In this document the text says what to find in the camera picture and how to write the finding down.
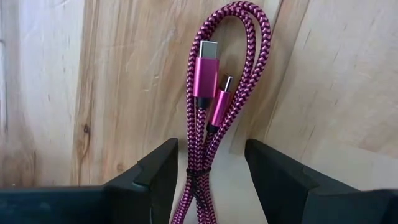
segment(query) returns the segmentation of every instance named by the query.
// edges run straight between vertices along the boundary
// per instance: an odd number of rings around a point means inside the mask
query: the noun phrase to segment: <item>pink braided cable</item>
[[[258,60],[254,66],[256,53],[256,33],[254,24],[250,17],[252,14],[260,24],[261,28],[261,49]],[[206,111],[201,108],[196,109],[195,122],[195,99],[193,97],[193,76],[195,71],[195,60],[198,57],[200,42],[209,40],[214,33],[217,25],[226,16],[238,17],[246,30],[246,61],[243,74],[239,82],[236,93],[231,105],[227,110],[221,127],[217,133],[208,133],[203,140]],[[223,136],[237,117],[241,108],[252,93],[256,83],[260,79],[261,73],[266,66],[269,49],[271,46],[271,27],[267,16],[263,10],[251,2],[238,1],[232,2],[221,9],[215,11],[200,27],[200,30],[193,41],[190,55],[188,58],[187,70],[187,137],[188,137],[188,170],[201,172],[210,170],[217,148]],[[185,189],[173,215],[172,224],[183,223],[188,208],[192,202],[193,194],[197,199],[197,217],[199,224],[215,224],[216,215],[211,201],[209,173],[197,177],[197,183],[193,182],[193,177],[187,175]]]

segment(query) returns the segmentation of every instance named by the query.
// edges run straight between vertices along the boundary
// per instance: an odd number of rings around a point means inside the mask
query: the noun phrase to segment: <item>cable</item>
[[[251,16],[257,19],[261,28],[261,47],[256,64],[256,33]],[[209,42],[217,25],[226,17],[238,17],[246,30],[246,60],[243,74],[231,103],[212,116],[222,119],[208,125],[206,137],[205,123],[207,109],[212,98],[216,104],[222,100],[221,90],[216,90],[218,61],[216,60],[216,43]],[[261,73],[266,66],[271,46],[271,27],[263,10],[251,2],[238,1],[227,4],[215,11],[200,27],[193,41],[188,58],[187,69],[187,138],[188,169],[185,189],[171,220],[172,224],[183,223],[193,197],[197,201],[197,218],[199,224],[215,224],[216,215],[210,194],[209,172],[216,151],[223,136],[237,117],[241,108],[252,93]]]

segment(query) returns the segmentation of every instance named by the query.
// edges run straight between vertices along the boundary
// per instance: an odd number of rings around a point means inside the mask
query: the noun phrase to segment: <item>light wooden background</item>
[[[100,184],[167,138],[183,148],[190,44],[227,2],[0,0],[0,184]],[[398,187],[398,2],[254,2],[272,51],[215,160],[218,220],[264,223],[248,137],[359,189]],[[240,75],[243,37],[234,19],[215,34],[221,73]]]

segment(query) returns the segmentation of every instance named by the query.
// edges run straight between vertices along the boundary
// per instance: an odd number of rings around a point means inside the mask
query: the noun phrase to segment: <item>black cable tie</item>
[[[207,175],[208,173],[210,173],[210,171],[211,171],[211,167],[209,167],[205,170],[199,170],[199,171],[187,169],[187,175],[189,177],[191,177],[191,180],[192,180],[191,194],[194,196],[194,198],[199,203],[199,206],[201,206],[202,208],[206,208],[206,202],[205,202],[205,197],[203,195],[203,191],[198,186],[198,178],[203,177],[204,175]]]

